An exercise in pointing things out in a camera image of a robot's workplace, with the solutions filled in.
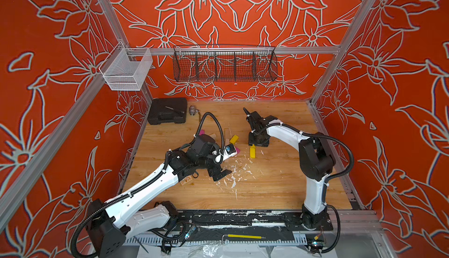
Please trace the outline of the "printed wooden block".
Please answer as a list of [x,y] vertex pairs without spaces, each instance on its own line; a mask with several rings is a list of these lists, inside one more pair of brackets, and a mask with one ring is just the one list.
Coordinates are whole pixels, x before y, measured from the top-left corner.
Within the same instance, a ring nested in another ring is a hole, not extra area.
[[182,179],[182,180],[180,181],[180,184],[181,184],[182,186],[184,186],[184,185],[186,185],[187,183],[193,181],[193,179],[194,179],[194,178],[193,178],[192,176],[187,176],[186,178],[184,178],[184,179]]

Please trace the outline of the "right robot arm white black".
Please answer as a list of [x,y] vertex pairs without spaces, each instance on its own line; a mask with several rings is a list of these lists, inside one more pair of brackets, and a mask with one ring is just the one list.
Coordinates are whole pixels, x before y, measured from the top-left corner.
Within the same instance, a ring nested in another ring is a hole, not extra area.
[[[354,154],[343,142],[322,133],[310,134],[288,125],[275,116],[262,117],[256,111],[243,109],[250,125],[249,145],[267,147],[270,138],[276,138],[298,151],[300,169],[306,177],[306,197],[302,205],[301,224],[314,230],[323,224],[327,216],[326,193],[332,179],[348,175],[354,167]],[[337,174],[332,174],[336,164],[329,141],[346,150],[348,166]]]

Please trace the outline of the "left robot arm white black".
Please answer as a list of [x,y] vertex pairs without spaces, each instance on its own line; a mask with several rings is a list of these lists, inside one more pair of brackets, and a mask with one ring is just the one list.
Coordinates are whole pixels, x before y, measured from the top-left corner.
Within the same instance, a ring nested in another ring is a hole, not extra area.
[[177,216],[177,210],[168,202],[151,210],[141,210],[159,194],[197,174],[201,169],[207,170],[209,177],[215,182],[231,174],[231,170],[223,169],[221,165],[240,151],[234,144],[224,143],[221,127],[218,128],[221,143],[207,134],[201,134],[207,117],[219,124],[212,113],[205,113],[193,140],[179,148],[169,149],[163,163],[153,173],[122,194],[106,202],[97,199],[88,206],[87,217],[77,226],[70,241],[70,251],[75,258],[85,256],[77,248],[82,231],[87,231],[95,249],[90,257],[105,258],[116,252],[127,238],[146,231],[155,233]]

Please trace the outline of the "yellow block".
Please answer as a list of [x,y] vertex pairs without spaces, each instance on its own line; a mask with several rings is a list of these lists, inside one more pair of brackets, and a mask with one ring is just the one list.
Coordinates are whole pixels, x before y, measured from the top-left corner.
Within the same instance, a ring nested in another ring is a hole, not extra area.
[[256,158],[256,146],[252,145],[250,147],[250,158],[255,159]]
[[238,139],[239,137],[237,135],[234,135],[231,137],[229,142],[234,145],[238,141]]

